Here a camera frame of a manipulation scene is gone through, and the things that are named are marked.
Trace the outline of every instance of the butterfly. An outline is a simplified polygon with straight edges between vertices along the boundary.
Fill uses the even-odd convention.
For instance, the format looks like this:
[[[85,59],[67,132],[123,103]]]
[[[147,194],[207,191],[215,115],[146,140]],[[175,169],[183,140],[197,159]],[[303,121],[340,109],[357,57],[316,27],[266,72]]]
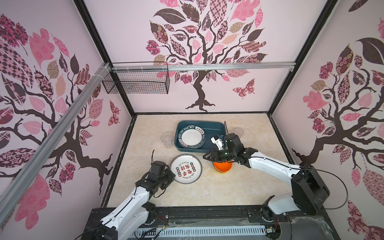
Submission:
[[[108,121],[108,126],[112,125],[112,124],[117,124],[119,123],[119,113],[121,110],[119,110],[118,107],[115,107],[115,104],[110,100],[109,101],[109,105],[111,107],[111,110],[112,110],[112,116],[109,118],[109,121]]]
[[[245,88],[234,88],[232,89],[235,93],[238,93],[240,97],[242,97],[244,99],[244,96],[246,96],[247,93],[253,93],[255,94],[253,91],[255,90],[254,87],[252,87],[253,85],[255,85],[255,79],[252,79],[251,81],[249,81],[249,83],[245,86]]]

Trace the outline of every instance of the beige table surface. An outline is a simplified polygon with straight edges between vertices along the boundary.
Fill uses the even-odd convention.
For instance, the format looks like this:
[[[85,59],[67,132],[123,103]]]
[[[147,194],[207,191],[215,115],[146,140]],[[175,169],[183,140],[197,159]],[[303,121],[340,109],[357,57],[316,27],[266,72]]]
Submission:
[[[164,132],[175,134],[177,124],[182,120],[227,122],[228,131],[235,127],[244,130],[240,139],[244,147],[252,147],[263,154],[288,162],[278,138],[266,114],[178,114],[137,116],[119,173],[112,189],[108,207],[117,207],[134,189],[154,160],[170,165],[179,155],[175,146],[167,149],[160,141]],[[203,159],[203,153],[190,153],[201,162],[200,178],[191,184],[176,181],[165,194],[149,201],[158,207],[164,206],[210,206],[210,205],[259,205],[269,196],[289,192],[291,189],[281,180],[259,170],[233,164],[225,174],[213,169],[212,162]]]

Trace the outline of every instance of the white plate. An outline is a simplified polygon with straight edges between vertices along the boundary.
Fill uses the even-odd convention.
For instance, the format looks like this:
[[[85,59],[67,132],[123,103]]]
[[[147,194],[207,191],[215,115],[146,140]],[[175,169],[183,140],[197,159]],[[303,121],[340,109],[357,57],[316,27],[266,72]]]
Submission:
[[[200,177],[202,168],[196,157],[183,154],[172,161],[170,170],[176,175],[177,182],[188,184],[195,182]]]

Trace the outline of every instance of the white vent grill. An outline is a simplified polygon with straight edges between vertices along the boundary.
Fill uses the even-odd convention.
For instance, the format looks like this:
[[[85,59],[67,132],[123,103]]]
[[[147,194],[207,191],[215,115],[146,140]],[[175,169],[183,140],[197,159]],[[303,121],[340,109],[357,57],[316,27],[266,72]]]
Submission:
[[[141,236],[144,232],[152,228],[138,228],[136,236]],[[157,228],[156,232],[148,233],[145,237],[153,237],[161,231]],[[171,227],[162,232],[159,237],[214,237],[214,236],[249,236],[265,235],[265,226],[222,226],[222,227]]]

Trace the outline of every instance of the pink butterfly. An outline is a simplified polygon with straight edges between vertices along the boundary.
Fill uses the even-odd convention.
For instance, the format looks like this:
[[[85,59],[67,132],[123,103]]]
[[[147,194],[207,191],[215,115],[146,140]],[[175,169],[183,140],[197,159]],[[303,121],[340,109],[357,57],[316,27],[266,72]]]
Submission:
[[[248,93],[253,93],[255,94],[253,91],[255,90],[254,87],[252,87],[253,85],[255,85],[255,79],[252,79],[251,81],[249,81],[249,83],[245,86],[245,88],[234,88],[232,89],[235,93],[238,93],[240,97],[242,97],[244,99],[244,96],[246,96],[247,92]]]

